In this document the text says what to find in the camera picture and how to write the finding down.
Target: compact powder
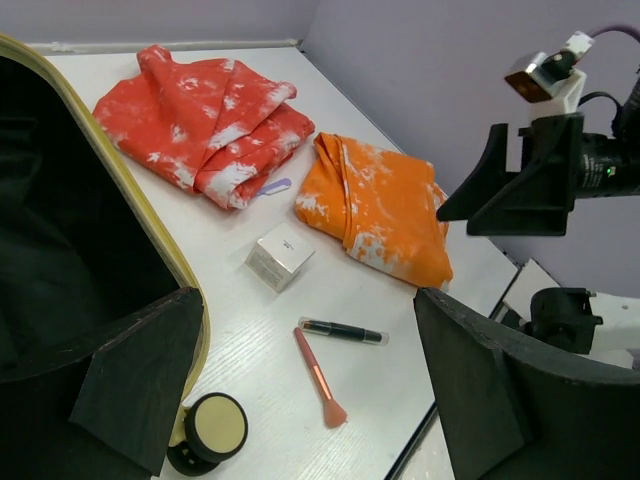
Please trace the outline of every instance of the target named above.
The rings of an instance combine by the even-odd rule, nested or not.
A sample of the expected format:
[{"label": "compact powder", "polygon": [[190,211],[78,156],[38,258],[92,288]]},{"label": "compact powder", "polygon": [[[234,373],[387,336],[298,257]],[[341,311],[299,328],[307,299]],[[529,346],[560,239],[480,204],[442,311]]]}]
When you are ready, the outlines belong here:
[{"label": "compact powder", "polygon": [[247,429],[242,411],[222,396],[210,397],[198,406],[195,427],[202,443],[217,453],[238,448]]}]

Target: makeup brush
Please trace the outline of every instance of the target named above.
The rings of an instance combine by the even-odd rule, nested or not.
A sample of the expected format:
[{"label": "makeup brush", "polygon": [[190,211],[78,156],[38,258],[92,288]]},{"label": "makeup brush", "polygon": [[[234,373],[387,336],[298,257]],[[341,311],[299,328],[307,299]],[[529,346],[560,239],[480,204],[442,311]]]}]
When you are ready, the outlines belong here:
[{"label": "makeup brush", "polygon": [[331,390],[329,390],[329,385],[327,385],[327,381],[322,374],[322,370],[320,370],[320,366],[318,365],[318,361],[316,357],[313,355],[311,351],[311,347],[307,343],[307,339],[304,338],[304,334],[299,327],[293,329],[293,334],[296,336],[296,340],[298,342],[298,346],[300,347],[300,351],[302,352],[302,356],[304,357],[304,361],[307,363],[307,367],[311,371],[311,376],[318,388],[318,392],[322,397],[322,404],[324,407],[324,423],[326,423],[329,428],[336,428],[342,425],[347,421],[347,412],[336,402],[333,395],[331,395]]}]

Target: white robot part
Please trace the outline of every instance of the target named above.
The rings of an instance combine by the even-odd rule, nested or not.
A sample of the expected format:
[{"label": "white robot part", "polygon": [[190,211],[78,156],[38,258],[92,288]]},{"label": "white robot part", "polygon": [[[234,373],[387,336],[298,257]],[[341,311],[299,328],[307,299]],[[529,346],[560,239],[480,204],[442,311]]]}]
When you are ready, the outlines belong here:
[{"label": "white robot part", "polygon": [[575,113],[586,82],[587,74],[577,68],[573,69],[573,73],[564,81],[554,98],[531,105],[531,121],[542,117]]},{"label": "white robot part", "polygon": [[586,33],[578,31],[567,40],[563,50],[573,53],[576,56],[576,62],[578,62],[586,55],[595,42],[596,41]]}]

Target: white table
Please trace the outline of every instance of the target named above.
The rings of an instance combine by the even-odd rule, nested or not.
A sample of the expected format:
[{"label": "white table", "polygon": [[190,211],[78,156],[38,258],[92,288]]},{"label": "white table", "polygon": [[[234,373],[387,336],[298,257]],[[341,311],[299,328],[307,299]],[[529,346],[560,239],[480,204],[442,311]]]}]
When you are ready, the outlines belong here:
[{"label": "white table", "polygon": [[[212,57],[236,58],[270,79],[292,82],[298,97],[291,105],[308,115],[318,132],[395,149],[295,48],[174,54],[185,63]],[[138,72],[134,54],[50,60],[89,108],[118,80]],[[297,187],[314,158],[308,142],[274,175],[289,177],[293,188],[260,197],[235,213],[187,196],[127,160],[191,264],[210,310],[211,350],[186,403],[223,391],[238,399],[249,418],[244,449],[205,478],[382,479],[434,401],[413,313],[415,289],[352,260],[339,242],[299,223],[293,214]],[[278,295],[243,262],[253,242],[283,220],[316,254]],[[455,272],[449,293],[489,314],[516,268],[489,241],[466,237],[463,225],[452,225],[447,248]],[[388,346],[373,347],[309,337],[335,397],[349,414],[349,423],[335,431],[323,425],[318,396],[292,336],[301,315],[385,331],[391,338]],[[436,440],[441,436],[430,434]],[[161,478],[183,477],[166,463]],[[451,478],[448,457],[429,478]]]}]

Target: orange tie-dye cloth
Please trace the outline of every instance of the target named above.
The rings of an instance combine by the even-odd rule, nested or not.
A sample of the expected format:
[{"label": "orange tie-dye cloth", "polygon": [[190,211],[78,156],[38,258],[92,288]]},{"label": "orange tie-dye cloth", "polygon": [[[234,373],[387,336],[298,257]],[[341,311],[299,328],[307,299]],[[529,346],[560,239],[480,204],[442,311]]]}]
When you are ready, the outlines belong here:
[{"label": "orange tie-dye cloth", "polygon": [[269,175],[313,133],[285,103],[296,96],[242,62],[174,62],[159,46],[137,54],[140,74],[122,80],[93,112],[135,161],[222,208],[246,208]]},{"label": "orange tie-dye cloth", "polygon": [[319,134],[318,159],[295,201],[298,218],[340,240],[353,258],[419,287],[453,278],[436,220],[445,194],[433,165],[351,138]]}]

